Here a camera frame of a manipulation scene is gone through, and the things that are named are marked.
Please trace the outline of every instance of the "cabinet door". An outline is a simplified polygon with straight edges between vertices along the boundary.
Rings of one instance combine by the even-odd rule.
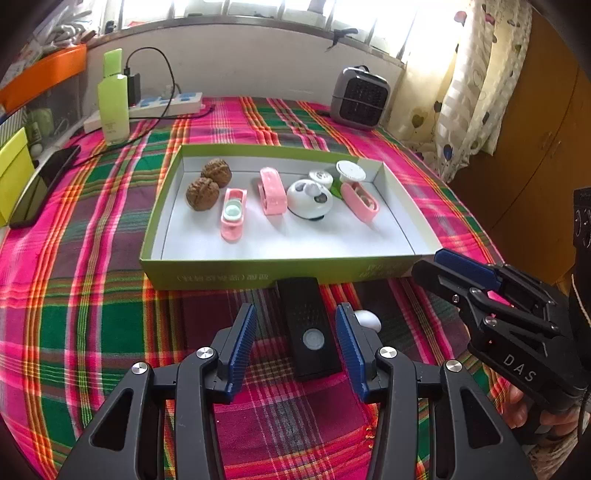
[[[540,168],[491,230],[505,260],[554,283],[574,263],[573,190],[591,185],[591,83],[577,75],[573,99]]]
[[[534,11],[530,45],[495,154],[474,155],[450,183],[485,230],[500,220],[540,166],[566,113],[576,75],[572,53]]]

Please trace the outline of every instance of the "white egg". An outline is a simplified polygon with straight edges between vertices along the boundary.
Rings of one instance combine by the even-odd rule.
[[[369,310],[355,310],[355,316],[362,327],[371,328],[376,332],[382,329],[382,323],[379,321],[378,316]]]

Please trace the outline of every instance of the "pink plastic toy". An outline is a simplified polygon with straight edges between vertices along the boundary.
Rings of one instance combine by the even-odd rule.
[[[362,222],[369,223],[379,212],[379,204],[358,181],[340,186],[343,200]]]
[[[265,215],[282,215],[287,211],[287,195],[276,169],[271,167],[261,169],[259,192],[262,211]]]
[[[246,190],[227,189],[222,210],[222,238],[235,242],[242,236],[244,212],[246,210]]]

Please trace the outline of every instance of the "black cable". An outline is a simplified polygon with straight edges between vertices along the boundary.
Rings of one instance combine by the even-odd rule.
[[[203,113],[191,113],[190,115],[188,115],[187,117],[185,117],[185,119],[186,119],[186,120],[191,120],[191,119],[196,119],[196,118],[203,118],[204,116],[208,116],[208,115],[209,115],[210,113],[212,113],[214,110],[215,110],[215,104],[214,104],[214,103],[212,103],[212,104],[209,106],[209,108],[207,109],[207,112],[203,112]],[[187,115],[187,114],[186,114],[186,113],[181,113],[181,114],[179,114],[179,115],[167,115],[167,116],[136,116],[136,117],[130,118],[129,120],[130,120],[130,121],[134,121],[134,120],[155,120],[155,119],[157,119],[157,120],[158,120],[158,122],[156,122],[156,123],[154,124],[154,126],[153,126],[152,128],[150,128],[150,130],[148,130],[148,131],[146,132],[146,133],[148,133],[148,132],[151,132],[152,130],[154,130],[154,128],[156,127],[156,125],[158,125],[158,123],[159,123],[161,120],[175,120],[175,119],[177,119],[177,118],[179,118],[179,117],[182,117],[182,116],[185,116],[185,115]],[[102,129],[102,128],[95,128],[94,130],[91,130],[90,132],[87,132],[87,133],[85,133],[85,134],[81,135],[79,138],[76,138],[76,141],[75,141],[75,142],[74,142],[74,143],[73,143],[71,146],[74,146],[74,145],[76,144],[76,142],[78,142],[78,140],[81,140],[82,138],[86,137],[87,135],[90,135],[90,134],[93,134],[93,133],[95,133],[95,132],[98,132],[98,131],[99,131],[99,130],[101,130],[101,129]],[[126,144],[119,145],[119,146],[117,146],[117,148],[122,148],[122,147],[124,147],[125,145],[126,145]],[[79,167],[79,166],[83,165],[83,164],[84,164],[84,163],[85,163],[87,160],[90,160],[91,158],[100,157],[101,155],[105,155],[105,154],[107,154],[107,153],[110,153],[111,151],[115,151],[115,150],[117,150],[117,148],[113,148],[113,149],[111,149],[111,150],[110,150],[110,149],[106,149],[106,150],[103,150],[103,151],[102,151],[102,152],[100,152],[100,153],[97,153],[97,154],[95,154],[95,155],[92,155],[91,157],[86,157],[86,158],[85,158],[84,160],[82,160],[80,163],[77,163],[76,165],[72,165],[72,166],[70,167],[70,169],[72,169],[72,168],[74,168],[74,167]]]
[[[581,409],[579,410],[579,422],[577,423],[577,439],[580,440],[583,436],[583,422],[585,418],[585,411],[587,403],[589,402],[589,396],[591,395],[591,385],[587,387],[585,395],[583,395],[583,402],[581,403]]]
[[[133,52],[131,52],[129,54],[129,56],[127,57],[127,60],[125,61],[125,68],[127,69],[129,67],[129,59],[137,52],[139,52],[140,50],[155,50],[158,53],[160,53],[163,57],[164,57],[164,61],[166,62],[166,65],[168,66],[168,71],[170,72],[170,79],[172,80],[172,84],[173,84],[173,91],[170,95],[170,99],[168,100],[168,103],[166,104],[166,107],[164,108],[162,115],[160,115],[158,118],[158,121],[156,123],[154,123],[154,125],[152,125],[150,128],[148,128],[145,132],[139,134],[137,137],[128,140],[127,142],[124,142],[122,144],[117,144],[117,145],[111,145],[110,147],[106,148],[105,150],[103,150],[100,153],[97,153],[95,155],[91,155],[90,157],[86,157],[84,160],[81,160],[80,162],[73,164],[69,170],[76,168],[76,167],[80,167],[81,165],[84,165],[84,163],[86,163],[89,160],[92,160],[93,158],[96,157],[100,157],[101,155],[105,155],[107,153],[113,152],[115,150],[118,150],[120,148],[123,147],[127,147],[128,145],[131,145],[132,143],[134,143],[135,141],[141,139],[142,137],[146,136],[147,134],[149,134],[152,130],[154,130],[154,128],[156,128],[156,125],[158,125],[158,123],[164,119],[166,117],[166,112],[168,112],[168,108],[170,107],[170,104],[173,101],[174,98],[174,94],[175,94],[175,89],[176,89],[176,81],[174,80],[174,73],[173,73],[173,68],[170,66],[170,62],[168,61],[168,57],[165,55],[165,53],[160,50],[159,48],[156,47],[140,47],[140,48],[136,48]]]

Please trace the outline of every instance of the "floral curtain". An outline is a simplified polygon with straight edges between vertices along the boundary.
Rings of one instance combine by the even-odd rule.
[[[530,31],[525,0],[425,0],[388,130],[444,181],[478,151],[492,154]]]

